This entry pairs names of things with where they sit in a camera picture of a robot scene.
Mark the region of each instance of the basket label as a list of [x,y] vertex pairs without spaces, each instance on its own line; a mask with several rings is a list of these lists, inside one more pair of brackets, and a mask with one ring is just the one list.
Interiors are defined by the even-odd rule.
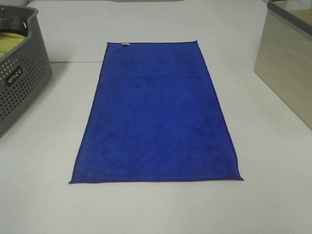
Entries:
[[23,74],[23,70],[20,66],[17,67],[6,79],[5,83],[7,86],[11,86],[21,75]]

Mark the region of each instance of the yellow cloth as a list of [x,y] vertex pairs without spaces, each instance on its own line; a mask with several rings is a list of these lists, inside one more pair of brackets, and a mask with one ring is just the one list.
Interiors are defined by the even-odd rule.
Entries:
[[0,58],[9,53],[26,37],[14,33],[0,33]]

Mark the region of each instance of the white table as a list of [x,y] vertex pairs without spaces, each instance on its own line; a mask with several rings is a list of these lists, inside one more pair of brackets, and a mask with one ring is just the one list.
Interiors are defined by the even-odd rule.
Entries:
[[[31,3],[54,74],[0,138],[0,233],[311,233],[312,131],[253,71],[265,4],[235,2]],[[105,42],[196,39],[245,181],[69,185]]]

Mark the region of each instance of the beige box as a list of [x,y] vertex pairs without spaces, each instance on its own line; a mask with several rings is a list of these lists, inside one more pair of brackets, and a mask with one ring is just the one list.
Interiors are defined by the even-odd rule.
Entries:
[[312,8],[268,2],[255,72],[312,129]]

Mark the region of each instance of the gray container rim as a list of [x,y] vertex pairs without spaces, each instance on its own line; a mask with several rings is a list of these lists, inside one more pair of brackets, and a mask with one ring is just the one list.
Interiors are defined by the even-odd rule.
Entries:
[[28,17],[26,25],[27,25],[27,29],[28,29],[28,34],[27,37],[17,46],[15,46],[9,53],[5,54],[2,58],[0,58],[1,60],[6,60],[7,57],[11,56],[12,53],[16,52],[17,50],[19,50],[24,44],[28,43],[28,41],[31,39],[32,36],[32,28],[31,28],[31,21],[34,17],[36,17],[36,15],[38,14],[38,10],[36,8],[33,7],[26,7],[26,6],[13,6],[13,5],[3,5],[1,6],[1,8],[19,8],[19,9],[27,9],[27,10],[31,10],[33,11],[33,13],[31,14],[31,16]]
[[273,11],[274,13],[278,14],[291,24],[297,26],[301,30],[305,31],[306,33],[310,34],[312,36],[312,25],[308,24],[307,22],[303,21],[299,17],[293,15],[289,11],[286,11],[285,9],[281,8],[280,6],[274,4],[275,1],[282,1],[282,0],[269,0],[268,1],[268,9]]

